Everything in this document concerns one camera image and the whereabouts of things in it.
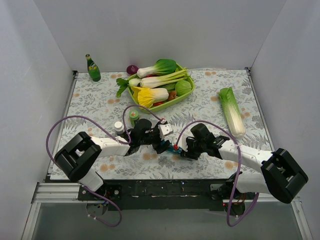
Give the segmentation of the teal weekly pill organizer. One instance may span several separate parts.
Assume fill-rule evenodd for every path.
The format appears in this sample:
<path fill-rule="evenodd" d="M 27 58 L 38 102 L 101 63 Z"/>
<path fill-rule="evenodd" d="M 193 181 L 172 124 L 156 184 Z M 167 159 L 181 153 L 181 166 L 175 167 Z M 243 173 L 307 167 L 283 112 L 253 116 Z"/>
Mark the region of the teal weekly pill organizer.
<path fill-rule="evenodd" d="M 170 147 L 169 147 L 166 151 L 169 151 L 169 152 L 171 152 L 171 153 L 180 155 L 181 152 L 178 152 L 177 149 L 178 149 L 178 148 L 175 148 L 175 147 L 174 147 L 174 144 L 172 144 L 172 143 L 170 142 Z"/>

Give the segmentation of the white pill bottle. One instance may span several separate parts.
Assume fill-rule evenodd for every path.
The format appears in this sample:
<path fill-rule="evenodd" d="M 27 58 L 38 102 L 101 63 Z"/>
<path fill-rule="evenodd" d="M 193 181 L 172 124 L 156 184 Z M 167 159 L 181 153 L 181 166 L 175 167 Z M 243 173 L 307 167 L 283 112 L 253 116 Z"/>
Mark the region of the white pill bottle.
<path fill-rule="evenodd" d="M 125 134 L 123 123 L 121 121 L 116 121 L 113 126 L 114 126 L 115 133 L 118 136 L 123 137 Z"/>

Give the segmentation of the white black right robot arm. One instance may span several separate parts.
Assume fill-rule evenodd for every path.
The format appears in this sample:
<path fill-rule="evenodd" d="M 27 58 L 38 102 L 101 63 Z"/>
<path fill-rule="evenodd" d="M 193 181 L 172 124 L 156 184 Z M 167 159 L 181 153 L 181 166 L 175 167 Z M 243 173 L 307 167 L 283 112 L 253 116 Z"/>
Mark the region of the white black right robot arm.
<path fill-rule="evenodd" d="M 181 151 L 182 157 L 196 160 L 206 153 L 256 171 L 252 174 L 235 173 L 226 181 L 223 190 L 232 199 L 252 192 L 270 194 L 289 204 L 309 180 L 292 155 L 283 148 L 268 151 L 238 145 L 229 137 L 214 136 L 201 121 L 191 128 L 191 133 L 191 137 L 179 135 L 173 146 Z"/>

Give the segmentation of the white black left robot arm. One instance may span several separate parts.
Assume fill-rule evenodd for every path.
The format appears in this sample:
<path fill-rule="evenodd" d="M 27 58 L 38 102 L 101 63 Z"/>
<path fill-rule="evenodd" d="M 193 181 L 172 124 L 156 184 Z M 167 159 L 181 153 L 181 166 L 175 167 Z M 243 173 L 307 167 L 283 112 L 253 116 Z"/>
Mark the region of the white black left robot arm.
<path fill-rule="evenodd" d="M 89 136 L 79 132 L 54 156 L 55 164 L 72 183 L 80 183 L 89 189 L 95 200 L 106 196 L 106 187 L 102 177 L 92 169 L 96 159 L 113 156 L 130 156 L 140 146 L 151 145 L 157 154 L 161 154 L 171 145 L 165 137 L 172 134 L 172 126 L 159 121 L 155 126 L 147 119 L 140 119 L 134 128 L 113 138 Z"/>

